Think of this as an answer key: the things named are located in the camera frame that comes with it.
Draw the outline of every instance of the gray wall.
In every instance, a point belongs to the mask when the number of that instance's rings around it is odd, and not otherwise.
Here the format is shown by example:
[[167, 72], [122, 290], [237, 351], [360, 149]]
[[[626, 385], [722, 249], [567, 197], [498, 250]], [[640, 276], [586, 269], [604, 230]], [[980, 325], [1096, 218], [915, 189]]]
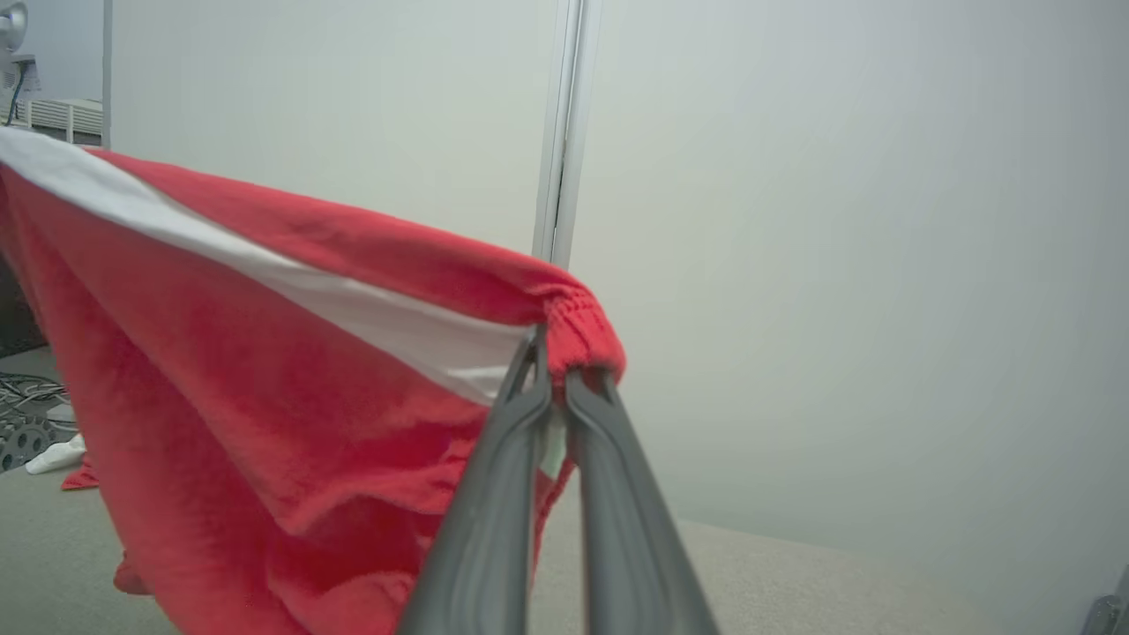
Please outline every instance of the gray wall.
[[571, 269], [684, 515], [1080, 629], [1129, 563], [1129, 5], [604, 0]]

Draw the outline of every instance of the white stripe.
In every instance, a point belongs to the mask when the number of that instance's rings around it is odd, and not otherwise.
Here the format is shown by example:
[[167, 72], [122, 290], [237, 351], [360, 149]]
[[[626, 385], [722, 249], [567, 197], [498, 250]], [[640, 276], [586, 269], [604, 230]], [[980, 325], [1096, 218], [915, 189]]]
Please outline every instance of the white stripe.
[[257, 280], [478, 403], [493, 401], [526, 332], [524, 327], [463, 315], [291, 260], [203, 218], [128, 172], [43, 134], [0, 129], [0, 163], [95, 216]]

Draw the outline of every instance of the white cloth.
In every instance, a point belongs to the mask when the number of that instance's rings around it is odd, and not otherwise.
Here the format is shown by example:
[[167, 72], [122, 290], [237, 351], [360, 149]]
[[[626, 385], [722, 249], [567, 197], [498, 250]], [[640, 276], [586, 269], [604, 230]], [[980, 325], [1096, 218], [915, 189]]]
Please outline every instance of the white cloth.
[[82, 435], [77, 434], [67, 443], [53, 443], [51, 447], [43, 451], [43, 454], [28, 461], [25, 467], [29, 475], [42, 475], [77, 466], [82, 462], [84, 454], [86, 454], [86, 441], [82, 440]]

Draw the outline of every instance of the black cable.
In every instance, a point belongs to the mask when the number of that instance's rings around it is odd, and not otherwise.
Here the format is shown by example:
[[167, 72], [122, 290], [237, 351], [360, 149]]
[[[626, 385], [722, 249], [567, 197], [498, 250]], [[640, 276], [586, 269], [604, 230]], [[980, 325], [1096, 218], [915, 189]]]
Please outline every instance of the black cable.
[[8, 106], [8, 121], [5, 123], [5, 128], [11, 125], [11, 118], [16, 114], [16, 98], [19, 97], [19, 89], [24, 87], [24, 75], [26, 72], [27, 64], [19, 64], [19, 81], [16, 82], [16, 92], [11, 94], [11, 105]]

